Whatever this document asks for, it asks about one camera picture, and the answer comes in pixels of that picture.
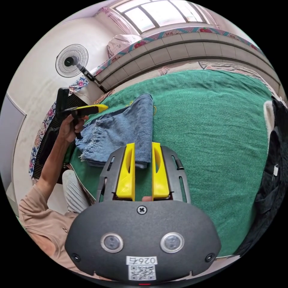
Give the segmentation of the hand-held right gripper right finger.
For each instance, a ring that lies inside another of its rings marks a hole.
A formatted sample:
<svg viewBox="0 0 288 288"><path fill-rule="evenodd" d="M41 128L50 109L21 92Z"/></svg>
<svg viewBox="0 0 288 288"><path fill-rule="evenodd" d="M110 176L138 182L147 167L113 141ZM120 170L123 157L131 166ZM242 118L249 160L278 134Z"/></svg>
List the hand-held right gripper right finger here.
<svg viewBox="0 0 288 288"><path fill-rule="evenodd" d="M152 200L166 199L170 191L160 143L152 142Z"/></svg>

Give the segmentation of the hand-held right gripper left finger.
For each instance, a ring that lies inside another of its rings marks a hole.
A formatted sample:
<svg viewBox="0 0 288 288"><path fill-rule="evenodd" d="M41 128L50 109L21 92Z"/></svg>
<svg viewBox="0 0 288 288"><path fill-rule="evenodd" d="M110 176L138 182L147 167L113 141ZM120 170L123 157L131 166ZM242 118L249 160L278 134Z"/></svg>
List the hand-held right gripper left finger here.
<svg viewBox="0 0 288 288"><path fill-rule="evenodd" d="M119 199L135 200L135 143L129 143L125 147L116 196Z"/></svg>

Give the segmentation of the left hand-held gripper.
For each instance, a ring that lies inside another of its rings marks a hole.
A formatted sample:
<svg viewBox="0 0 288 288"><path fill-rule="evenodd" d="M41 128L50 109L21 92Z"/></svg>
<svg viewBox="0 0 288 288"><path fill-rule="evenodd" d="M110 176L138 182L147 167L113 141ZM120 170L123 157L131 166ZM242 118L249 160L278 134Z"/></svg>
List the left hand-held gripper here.
<svg viewBox="0 0 288 288"><path fill-rule="evenodd" d="M87 106L81 106L81 107L72 107L72 108L67 108L67 109L62 110L61 116L64 119L68 117L69 115L72 115L74 135L78 140L81 140L83 139L81 132L77 132L77 133L75 132L75 126L78 125L79 118L81 117L81 115L78 116L78 114L97 114L107 109L108 109L108 106L104 104L93 104L93 105L87 105Z"/></svg>

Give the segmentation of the person's left hand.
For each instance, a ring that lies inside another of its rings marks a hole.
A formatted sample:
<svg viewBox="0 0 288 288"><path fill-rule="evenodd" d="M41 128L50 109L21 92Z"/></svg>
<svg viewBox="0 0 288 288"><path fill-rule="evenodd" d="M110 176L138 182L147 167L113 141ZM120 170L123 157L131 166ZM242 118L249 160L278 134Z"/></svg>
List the person's left hand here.
<svg viewBox="0 0 288 288"><path fill-rule="evenodd" d="M72 115L65 118L58 133L58 139L60 139L60 142L65 144L73 142L76 138L76 133L82 132L86 120L88 120L87 115L79 118L78 123L74 125L74 117Z"/></svg>

